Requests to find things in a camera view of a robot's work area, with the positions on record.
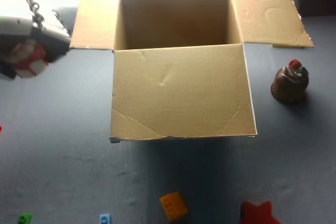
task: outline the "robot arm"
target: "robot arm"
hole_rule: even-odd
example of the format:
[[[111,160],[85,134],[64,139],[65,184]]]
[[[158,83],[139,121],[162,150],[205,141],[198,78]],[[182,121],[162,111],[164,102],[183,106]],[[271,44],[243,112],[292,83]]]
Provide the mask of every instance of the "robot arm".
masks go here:
[[[46,62],[55,61],[69,50],[71,37],[64,27],[57,12],[40,11],[40,6],[34,0],[0,0],[4,8],[0,9],[0,72],[8,72],[8,66],[17,63],[13,58],[13,51],[21,45],[21,60],[25,42],[42,45]]]

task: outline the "robotic hand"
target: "robotic hand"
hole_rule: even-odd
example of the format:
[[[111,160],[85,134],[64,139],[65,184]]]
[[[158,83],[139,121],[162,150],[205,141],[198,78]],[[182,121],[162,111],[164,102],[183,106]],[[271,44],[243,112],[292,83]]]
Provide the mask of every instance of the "robotic hand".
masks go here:
[[[69,51],[70,32],[56,11],[42,15],[34,0],[1,2],[0,73],[33,77]]]

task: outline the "open cardboard box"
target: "open cardboard box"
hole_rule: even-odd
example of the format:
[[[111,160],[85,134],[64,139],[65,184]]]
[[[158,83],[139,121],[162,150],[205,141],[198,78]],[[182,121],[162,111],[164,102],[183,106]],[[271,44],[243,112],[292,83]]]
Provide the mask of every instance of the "open cardboard box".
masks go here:
[[[291,0],[82,0],[71,47],[114,51],[111,136],[143,140],[256,135],[246,42],[313,47]]]

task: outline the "red star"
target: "red star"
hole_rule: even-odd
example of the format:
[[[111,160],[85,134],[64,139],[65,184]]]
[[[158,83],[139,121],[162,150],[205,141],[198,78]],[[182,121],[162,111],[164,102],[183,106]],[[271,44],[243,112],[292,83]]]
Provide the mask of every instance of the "red star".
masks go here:
[[[242,219],[240,224],[280,224],[280,222],[272,216],[272,204],[269,201],[259,206],[244,201],[241,210]]]

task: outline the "table surface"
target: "table surface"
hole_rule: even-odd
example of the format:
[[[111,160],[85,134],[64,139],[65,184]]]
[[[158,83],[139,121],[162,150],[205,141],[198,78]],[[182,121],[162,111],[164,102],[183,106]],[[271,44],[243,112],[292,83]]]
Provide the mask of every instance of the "table surface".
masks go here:
[[[315,48],[245,44],[258,136],[110,144],[113,54],[73,50],[35,79],[0,79],[0,223],[166,223],[159,198],[181,192],[189,223],[239,221],[270,200],[281,223],[334,223],[336,17],[304,18]],[[306,102],[270,93],[299,59]]]

